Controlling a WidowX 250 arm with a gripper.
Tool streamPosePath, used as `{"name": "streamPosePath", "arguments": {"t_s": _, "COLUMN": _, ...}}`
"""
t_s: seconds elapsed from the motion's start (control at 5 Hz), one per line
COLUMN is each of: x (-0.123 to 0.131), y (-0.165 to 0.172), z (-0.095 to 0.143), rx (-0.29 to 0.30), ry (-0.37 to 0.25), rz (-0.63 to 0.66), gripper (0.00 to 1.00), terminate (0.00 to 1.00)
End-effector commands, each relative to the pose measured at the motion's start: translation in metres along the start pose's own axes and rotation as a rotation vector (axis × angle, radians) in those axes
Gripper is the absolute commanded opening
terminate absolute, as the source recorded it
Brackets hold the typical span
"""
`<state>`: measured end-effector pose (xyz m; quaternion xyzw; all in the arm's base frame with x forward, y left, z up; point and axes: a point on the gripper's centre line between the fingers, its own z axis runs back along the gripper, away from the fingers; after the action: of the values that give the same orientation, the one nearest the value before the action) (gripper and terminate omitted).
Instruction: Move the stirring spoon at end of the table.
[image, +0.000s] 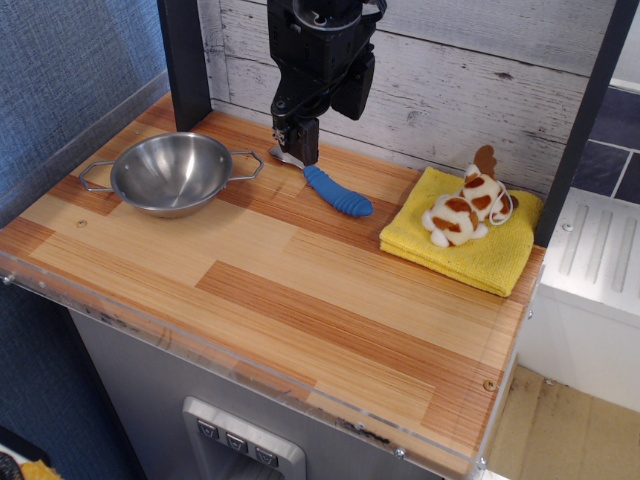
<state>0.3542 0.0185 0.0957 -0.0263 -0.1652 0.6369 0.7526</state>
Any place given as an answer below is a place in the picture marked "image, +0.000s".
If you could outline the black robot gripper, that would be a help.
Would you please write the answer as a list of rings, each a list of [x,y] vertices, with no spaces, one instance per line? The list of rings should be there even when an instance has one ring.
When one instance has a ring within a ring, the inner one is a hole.
[[[287,152],[311,166],[319,157],[316,117],[332,108],[356,121],[366,107],[376,10],[364,1],[269,1],[267,19],[270,55],[280,70],[273,123],[290,126]]]

